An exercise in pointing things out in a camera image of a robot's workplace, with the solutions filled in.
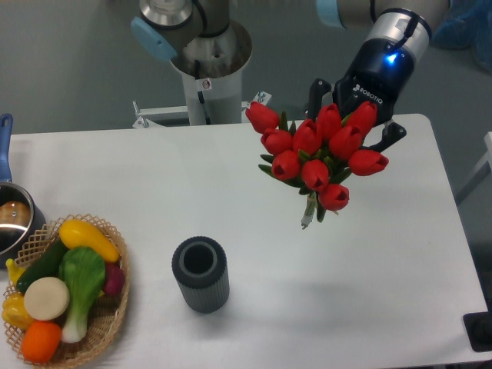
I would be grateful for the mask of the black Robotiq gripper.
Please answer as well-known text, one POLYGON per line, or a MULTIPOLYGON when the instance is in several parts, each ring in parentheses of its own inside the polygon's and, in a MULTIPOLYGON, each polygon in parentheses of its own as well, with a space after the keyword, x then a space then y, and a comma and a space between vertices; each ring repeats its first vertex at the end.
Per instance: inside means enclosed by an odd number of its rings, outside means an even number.
MULTIPOLYGON (((392 118, 394 105, 414 71, 414 59, 405 48, 383 38, 365 41, 344 76, 335 83, 333 99, 342 117, 354 112, 363 102, 377 106, 376 124, 384 123, 381 140, 364 150, 384 152, 407 135, 407 130, 392 118)), ((308 94, 306 117, 315 119, 323 97, 332 92, 332 84, 316 78, 308 94)))

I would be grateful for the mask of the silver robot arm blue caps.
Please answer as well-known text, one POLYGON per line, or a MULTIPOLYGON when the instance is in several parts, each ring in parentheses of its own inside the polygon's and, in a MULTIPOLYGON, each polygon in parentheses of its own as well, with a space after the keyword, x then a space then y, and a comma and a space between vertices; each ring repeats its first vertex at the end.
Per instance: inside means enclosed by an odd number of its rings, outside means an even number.
MULTIPOLYGON (((405 136, 392 120, 394 104, 439 27, 448 1, 319 1, 320 20, 370 32, 344 76, 334 84, 315 80, 307 115, 315 118, 331 94, 342 115, 365 101, 377 105, 384 130, 375 151, 405 136)), ((245 120, 242 72, 252 53, 251 37, 233 21, 226 1, 142 1, 131 30, 154 58, 181 74, 191 125, 245 120)))

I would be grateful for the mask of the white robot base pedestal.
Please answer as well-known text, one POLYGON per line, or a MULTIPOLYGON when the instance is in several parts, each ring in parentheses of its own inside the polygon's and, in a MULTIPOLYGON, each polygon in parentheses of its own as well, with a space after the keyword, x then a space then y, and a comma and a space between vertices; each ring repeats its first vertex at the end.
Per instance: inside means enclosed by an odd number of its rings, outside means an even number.
POLYGON ((197 37, 180 52, 140 18, 131 30, 142 47, 157 60, 170 62, 181 76, 190 125, 243 123, 251 104, 243 99, 243 72, 252 54, 245 27, 231 21, 218 36, 197 37))

